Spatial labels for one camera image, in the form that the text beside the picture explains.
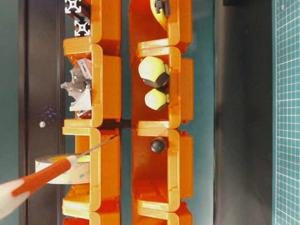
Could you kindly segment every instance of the orange screwdriver handle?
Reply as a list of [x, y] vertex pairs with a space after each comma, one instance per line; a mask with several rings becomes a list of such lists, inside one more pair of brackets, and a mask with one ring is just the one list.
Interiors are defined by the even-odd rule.
[[62, 173], [68, 171], [72, 166], [72, 161], [68, 158], [64, 158], [45, 169], [33, 173], [27, 177], [20, 178], [21, 180], [24, 180], [24, 183], [15, 189], [12, 192], [12, 195], [14, 197], [30, 191], [30, 194], [33, 194], [36, 190], [41, 188], [44, 184], [48, 183], [49, 181], [53, 180], [57, 176], [61, 175]]

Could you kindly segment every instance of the orange storage bin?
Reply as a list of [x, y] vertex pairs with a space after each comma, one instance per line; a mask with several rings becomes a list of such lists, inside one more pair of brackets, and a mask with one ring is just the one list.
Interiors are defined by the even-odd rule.
[[133, 225], [192, 225], [193, 216], [182, 202], [176, 212], [162, 212], [133, 207]]
[[[175, 212], [193, 195], [193, 138], [171, 129], [133, 129], [133, 198], [138, 208]], [[162, 153], [151, 151], [155, 137], [167, 140]]]
[[67, 215], [78, 218], [66, 218], [64, 225], [120, 225], [118, 202], [104, 202], [96, 212], [67, 210]]
[[121, 40], [121, 0], [89, 0], [90, 36], [64, 40], [64, 47], [99, 44], [106, 55], [119, 55]]
[[[83, 153], [118, 130], [63, 127], [64, 135], [75, 135], [75, 153]], [[97, 211], [101, 202], [116, 201], [120, 196], [120, 137], [90, 153], [90, 183], [75, 184], [63, 199], [63, 213], [69, 210]]]
[[192, 1], [170, 0], [166, 30], [154, 17], [151, 0], [131, 0], [129, 6], [130, 51], [176, 46], [183, 53], [192, 42]]
[[119, 121], [122, 116], [122, 65], [117, 56], [103, 55], [99, 45], [64, 47], [72, 64], [88, 58], [92, 61], [91, 116], [65, 120], [65, 127], [99, 127], [104, 119]]
[[[169, 106], [155, 111], [145, 104], [145, 95], [153, 87], [144, 84], [138, 66], [147, 56], [161, 58], [170, 68], [170, 82], [167, 92]], [[187, 123], [194, 114], [193, 61], [182, 59], [176, 47], [143, 49], [137, 51], [132, 68], [132, 123], [137, 128], [176, 129], [181, 122]]]

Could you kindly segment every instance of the roll of tape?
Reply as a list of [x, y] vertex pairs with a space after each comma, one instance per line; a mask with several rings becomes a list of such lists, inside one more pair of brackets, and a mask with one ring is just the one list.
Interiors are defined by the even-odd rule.
[[[72, 154], [48, 156], [36, 159], [36, 172]], [[67, 172], [48, 182], [48, 184], [85, 184], [90, 182], [90, 156], [83, 156]]]

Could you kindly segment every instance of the black panel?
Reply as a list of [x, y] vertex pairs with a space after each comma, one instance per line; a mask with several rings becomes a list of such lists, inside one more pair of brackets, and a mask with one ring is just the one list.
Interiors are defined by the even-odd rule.
[[241, 0], [223, 0], [224, 6], [234, 6], [238, 4]]
[[216, 225], [272, 222], [271, 3], [216, 8]]
[[[20, 0], [20, 175], [35, 159], [64, 153], [64, 1]], [[44, 121], [45, 128], [39, 123]], [[45, 185], [21, 207], [20, 224], [62, 224], [64, 187]]]

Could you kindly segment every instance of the black aluminum profile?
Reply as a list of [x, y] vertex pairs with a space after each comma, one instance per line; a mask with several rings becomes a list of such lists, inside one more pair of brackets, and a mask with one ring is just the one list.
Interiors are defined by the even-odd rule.
[[[64, 34], [64, 1], [19, 0], [19, 177], [35, 172], [36, 158], [65, 152]], [[38, 190], [19, 208], [19, 224], [63, 224], [64, 190]]]

